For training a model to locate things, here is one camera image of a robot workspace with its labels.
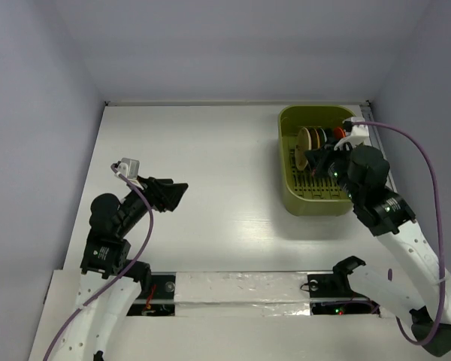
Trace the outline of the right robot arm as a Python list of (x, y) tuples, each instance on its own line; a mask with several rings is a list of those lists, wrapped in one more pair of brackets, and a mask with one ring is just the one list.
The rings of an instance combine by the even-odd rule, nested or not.
[(339, 141), (303, 157), (313, 175), (327, 175), (349, 196), (359, 222), (394, 256), (413, 284), (404, 290), (378, 275), (364, 260), (350, 256), (334, 268), (332, 289), (341, 295), (353, 290), (393, 313), (406, 339), (429, 354), (451, 351), (451, 274), (443, 248), (431, 248), (412, 208), (387, 187), (390, 166), (380, 150)]

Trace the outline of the orange plate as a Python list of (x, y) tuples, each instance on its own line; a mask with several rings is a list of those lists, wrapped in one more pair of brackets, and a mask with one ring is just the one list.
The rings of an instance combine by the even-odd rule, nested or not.
[(344, 129), (341, 127), (333, 128), (332, 134), (333, 134), (334, 138), (338, 141), (346, 137), (346, 133), (345, 133)]

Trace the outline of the yellow patterned plate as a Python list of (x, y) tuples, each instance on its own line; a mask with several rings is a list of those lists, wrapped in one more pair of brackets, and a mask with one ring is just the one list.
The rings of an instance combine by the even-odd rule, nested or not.
[(309, 130), (310, 138), (311, 138), (311, 149), (312, 150), (319, 149), (321, 146), (319, 133), (317, 132), (317, 130), (315, 128), (312, 128), (312, 127), (310, 127), (308, 130)]

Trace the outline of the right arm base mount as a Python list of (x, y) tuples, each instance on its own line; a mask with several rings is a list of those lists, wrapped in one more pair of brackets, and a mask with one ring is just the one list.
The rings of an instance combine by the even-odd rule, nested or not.
[(347, 280), (333, 273), (313, 273), (300, 290), (309, 295), (312, 315), (380, 315), (380, 306), (350, 289)]

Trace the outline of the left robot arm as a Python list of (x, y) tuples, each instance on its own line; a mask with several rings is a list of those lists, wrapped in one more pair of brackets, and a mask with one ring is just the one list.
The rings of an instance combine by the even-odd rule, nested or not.
[(189, 186), (154, 177), (121, 179), (131, 190), (124, 199), (104, 193), (92, 201), (74, 311), (45, 360), (104, 360), (134, 301), (154, 292), (150, 265), (128, 258), (126, 236), (143, 216), (174, 211)]

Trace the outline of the black plate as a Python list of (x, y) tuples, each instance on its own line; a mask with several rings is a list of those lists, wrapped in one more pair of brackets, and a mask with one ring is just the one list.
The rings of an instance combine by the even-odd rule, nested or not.
[(323, 129), (326, 138), (326, 144), (331, 144), (334, 141), (333, 131), (331, 129)]

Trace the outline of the cream floral plate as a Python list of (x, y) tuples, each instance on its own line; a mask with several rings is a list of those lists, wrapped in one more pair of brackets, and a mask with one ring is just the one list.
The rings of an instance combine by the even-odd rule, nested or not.
[(307, 128), (302, 127), (297, 135), (295, 143), (295, 166), (299, 171), (306, 169), (308, 159), (306, 152), (311, 150), (311, 136)]

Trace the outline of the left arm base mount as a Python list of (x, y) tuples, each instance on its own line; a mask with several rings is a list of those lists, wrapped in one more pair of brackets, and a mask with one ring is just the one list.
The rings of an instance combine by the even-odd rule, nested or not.
[(175, 315), (175, 273), (152, 273), (150, 288), (133, 302), (127, 315), (167, 317)]

